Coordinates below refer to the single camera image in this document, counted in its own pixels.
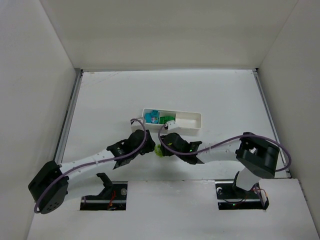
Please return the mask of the lime small lego pile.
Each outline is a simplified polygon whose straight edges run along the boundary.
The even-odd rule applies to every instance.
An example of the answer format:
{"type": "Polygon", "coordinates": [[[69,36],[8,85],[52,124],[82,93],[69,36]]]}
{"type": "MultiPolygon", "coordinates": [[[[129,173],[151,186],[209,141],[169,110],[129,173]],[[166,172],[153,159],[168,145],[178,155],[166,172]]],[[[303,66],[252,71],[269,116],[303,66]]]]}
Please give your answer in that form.
{"type": "Polygon", "coordinates": [[[156,154],[158,157],[160,157],[160,158],[163,157],[163,153],[162,153],[161,145],[160,145],[160,144],[158,144],[158,145],[155,146],[154,152],[155,152],[155,154],[156,154]]]}

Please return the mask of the cyan lego brick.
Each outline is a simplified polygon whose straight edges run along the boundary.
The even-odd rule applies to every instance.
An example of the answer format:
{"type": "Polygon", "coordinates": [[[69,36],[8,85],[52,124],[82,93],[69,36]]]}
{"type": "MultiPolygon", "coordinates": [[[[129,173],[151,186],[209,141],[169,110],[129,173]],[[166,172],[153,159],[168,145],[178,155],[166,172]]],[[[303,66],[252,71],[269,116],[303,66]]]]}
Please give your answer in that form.
{"type": "Polygon", "coordinates": [[[148,124],[158,124],[160,119],[160,112],[158,110],[150,110],[144,114],[145,122],[148,124]]]}

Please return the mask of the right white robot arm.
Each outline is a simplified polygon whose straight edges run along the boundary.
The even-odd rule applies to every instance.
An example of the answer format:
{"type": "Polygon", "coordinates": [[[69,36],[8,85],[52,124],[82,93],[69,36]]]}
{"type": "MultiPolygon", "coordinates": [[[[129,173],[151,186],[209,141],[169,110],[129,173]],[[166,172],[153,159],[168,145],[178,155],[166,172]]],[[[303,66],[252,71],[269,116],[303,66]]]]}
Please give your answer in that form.
{"type": "Polygon", "coordinates": [[[249,191],[261,179],[274,179],[280,148],[275,141],[251,132],[212,146],[202,141],[184,140],[178,133],[158,134],[163,156],[177,156],[190,165],[218,161],[238,161],[244,166],[234,177],[238,189],[249,191]]]}

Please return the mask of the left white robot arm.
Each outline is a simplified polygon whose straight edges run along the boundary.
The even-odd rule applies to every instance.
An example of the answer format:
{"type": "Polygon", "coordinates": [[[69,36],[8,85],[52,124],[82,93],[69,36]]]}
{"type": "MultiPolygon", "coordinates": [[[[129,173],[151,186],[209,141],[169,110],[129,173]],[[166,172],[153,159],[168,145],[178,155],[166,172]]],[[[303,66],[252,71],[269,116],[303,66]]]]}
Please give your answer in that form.
{"type": "Polygon", "coordinates": [[[138,129],[127,139],[120,140],[92,156],[57,164],[46,162],[28,185],[34,201],[36,214],[48,214],[62,205],[65,200],[84,196],[76,188],[90,177],[102,181],[102,193],[112,186],[106,175],[108,170],[125,166],[138,155],[151,153],[155,149],[149,130],[138,129]]]}

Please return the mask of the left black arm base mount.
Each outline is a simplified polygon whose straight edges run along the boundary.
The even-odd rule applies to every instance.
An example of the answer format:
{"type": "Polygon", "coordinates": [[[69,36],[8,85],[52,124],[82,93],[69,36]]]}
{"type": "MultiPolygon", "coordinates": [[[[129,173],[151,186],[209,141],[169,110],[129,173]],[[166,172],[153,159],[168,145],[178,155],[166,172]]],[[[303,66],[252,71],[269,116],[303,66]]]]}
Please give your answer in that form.
{"type": "Polygon", "coordinates": [[[81,211],[125,211],[127,207],[128,183],[112,182],[105,173],[97,173],[103,189],[97,195],[86,195],[81,198],[81,211]]]}

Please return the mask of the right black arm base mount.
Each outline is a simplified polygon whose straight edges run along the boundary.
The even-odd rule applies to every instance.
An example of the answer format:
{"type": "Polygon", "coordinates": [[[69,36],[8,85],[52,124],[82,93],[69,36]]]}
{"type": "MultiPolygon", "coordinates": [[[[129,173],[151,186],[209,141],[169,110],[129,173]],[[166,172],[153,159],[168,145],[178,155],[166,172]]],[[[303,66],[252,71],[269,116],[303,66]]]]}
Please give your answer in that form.
{"type": "Polygon", "coordinates": [[[237,188],[231,182],[215,184],[219,210],[267,210],[270,201],[267,192],[256,183],[249,191],[237,188]]]}

